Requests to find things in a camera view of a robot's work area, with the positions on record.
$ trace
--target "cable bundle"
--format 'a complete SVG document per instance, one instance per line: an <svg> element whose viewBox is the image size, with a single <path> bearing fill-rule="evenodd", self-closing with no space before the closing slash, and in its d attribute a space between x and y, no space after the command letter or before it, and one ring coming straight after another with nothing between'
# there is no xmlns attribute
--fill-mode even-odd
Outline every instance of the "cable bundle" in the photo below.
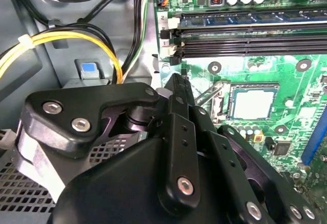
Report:
<svg viewBox="0 0 327 224"><path fill-rule="evenodd" d="M70 2L70 0L58 0L61 2ZM37 34L31 37L34 46L46 43L53 40L67 39L67 38L82 38L90 40L95 44L99 45L106 51L109 57L114 62L114 72L112 78L112 84L123 83L131 71L135 63L137 62L144 43L145 33L146 33L146 21L147 21L147 9L148 9L148 0L134 0L134 38L133 44L130 49L130 52L123 64L122 67L119 66L118 60L115 56L115 51L113 49L112 43L106 33L101 30L99 27L88 24L101 10L103 10L111 1L113 0L101 0L88 15L84 18L78 20L78 23L66 25L66 26L56 26L53 29L48 29L40 34ZM20 2L25 6L28 12L41 24L48 26L49 20L36 10L33 4L29 0L20 0ZM76 32L67 32L67 31L84 31L96 36L90 37L88 35ZM53 33L51 37L39 39L39 36L50 36L44 35L48 33ZM4 71L12 64L12 62L18 58L21 54L26 52L29 48L23 47L21 43L12 47L11 49L5 51L0 55L0 78L3 75Z"/></svg>
<svg viewBox="0 0 327 224"><path fill-rule="evenodd" d="M58 31L57 29L54 31L49 30L50 32L39 33L35 36L30 37L29 35L24 35L19 38L20 43L16 46L10 48L6 52L4 52L0 59L0 79L2 78L5 71L9 68L9 66L22 54L27 52L30 49L34 49L36 46L40 44L44 44L47 42L62 40L62 39L84 39L91 41L101 47L109 56L109 58L113 61L113 65L117 72L117 83L122 83L123 72L119 65L119 61L117 60L115 54L111 51L111 49L107 46L106 43L100 41L94 37L88 36L83 33L78 32L70 32L71 29L67 31Z"/></svg>
<svg viewBox="0 0 327 224"><path fill-rule="evenodd" d="M122 66L124 73L123 81L125 81L128 73L137 62L146 32L148 0L134 0L134 38L132 47L127 55L127 58ZM116 73L113 73L113 82L116 80Z"/></svg>

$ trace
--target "black bracket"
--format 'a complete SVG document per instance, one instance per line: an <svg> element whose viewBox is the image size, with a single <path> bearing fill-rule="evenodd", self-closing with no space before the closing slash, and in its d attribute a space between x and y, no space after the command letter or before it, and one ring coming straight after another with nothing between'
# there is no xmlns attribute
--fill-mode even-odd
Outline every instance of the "black bracket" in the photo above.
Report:
<svg viewBox="0 0 327 224"><path fill-rule="evenodd" d="M21 120L30 137L65 156L80 158L113 137L110 133L116 120L129 108L153 107L158 100L157 92L145 83L43 91L27 97ZM42 107L50 101L60 104L62 112L45 112ZM72 121L76 118L86 119L90 129L74 130Z"/></svg>

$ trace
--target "black mechanical linkage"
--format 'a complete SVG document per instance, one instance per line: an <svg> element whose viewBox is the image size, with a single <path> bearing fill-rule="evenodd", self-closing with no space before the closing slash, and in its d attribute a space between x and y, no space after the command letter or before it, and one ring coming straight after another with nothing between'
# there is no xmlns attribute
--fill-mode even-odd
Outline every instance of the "black mechanical linkage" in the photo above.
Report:
<svg viewBox="0 0 327 224"><path fill-rule="evenodd" d="M49 101L63 111L46 113ZM75 118L87 119L89 130L73 129ZM236 130L214 127L177 74L157 91L133 83L38 92L27 98L21 124L56 163L148 132L68 183L49 223L321 223Z"/></svg>

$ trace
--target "connector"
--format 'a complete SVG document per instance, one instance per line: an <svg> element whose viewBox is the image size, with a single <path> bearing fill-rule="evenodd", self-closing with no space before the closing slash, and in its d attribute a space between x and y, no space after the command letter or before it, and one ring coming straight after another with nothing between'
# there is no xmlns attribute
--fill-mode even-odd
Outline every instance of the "connector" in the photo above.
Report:
<svg viewBox="0 0 327 224"><path fill-rule="evenodd" d="M161 58L166 58L173 56L177 51L177 45L175 44L170 44L168 46L163 46L160 49L160 57Z"/></svg>
<svg viewBox="0 0 327 224"><path fill-rule="evenodd" d="M0 130L0 148L9 150L14 147L16 140L16 133L11 129Z"/></svg>

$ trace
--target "black ram slot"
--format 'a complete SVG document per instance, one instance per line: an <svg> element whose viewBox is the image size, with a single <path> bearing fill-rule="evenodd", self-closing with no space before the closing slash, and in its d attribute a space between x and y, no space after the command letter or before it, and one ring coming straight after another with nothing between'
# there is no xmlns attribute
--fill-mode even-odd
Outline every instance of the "black ram slot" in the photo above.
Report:
<svg viewBox="0 0 327 224"><path fill-rule="evenodd" d="M278 12L299 12L299 11L321 11L321 10L327 10L327 8L322 8L321 5L308 5L308 6L298 6L298 7L292 7L288 9L281 9L281 8L274 8L274 7L269 7L269 8L256 8L256 9L242 9L242 10L235 10L233 8L230 9L225 9L225 10L220 10L219 12L215 11L206 11L204 13L202 12L195 12L195 13L181 13L181 14L176 14L177 17L180 18L192 18L192 17L202 17L202 16L220 16L220 15L232 15L232 14L237 14L237 15L247 15L249 13L270 13L275 11L276 13Z"/></svg>
<svg viewBox="0 0 327 224"><path fill-rule="evenodd" d="M215 34L215 33L252 33L263 31L288 31L288 30L315 30L326 29L327 24L303 24L303 25L279 25L279 26L238 26L235 28L199 28L199 29L181 29L178 30L178 35L194 35L194 34Z"/></svg>
<svg viewBox="0 0 327 224"><path fill-rule="evenodd" d="M298 47L298 46L327 46L327 40L302 41L293 40L290 42L251 42L251 43L207 43L207 44L186 44L183 49L188 50L210 50L210 49L227 49L227 48L263 48L263 47Z"/></svg>
<svg viewBox="0 0 327 224"><path fill-rule="evenodd" d="M273 56L273 55L299 55L299 54L325 54L326 50L269 50L268 52L235 52L235 53L185 53L183 58L209 58L209 57L255 57L255 56Z"/></svg>
<svg viewBox="0 0 327 224"><path fill-rule="evenodd" d="M277 41L277 42L285 42L285 41L297 41L297 40L305 40L305 41L317 41L317 40L327 40L327 35L316 35L316 36L306 36L306 35L295 35L295 36L289 36L290 34L287 34L287 36L281 37L281 36L275 36L275 37L248 37L248 36L242 36L242 37L219 37L219 38L206 38L206 39L192 39L192 38L182 38L181 41L185 45L193 45L193 44L215 44L215 43L231 43L231 42L237 42L237 43L249 43L249 42L271 42L271 41Z"/></svg>

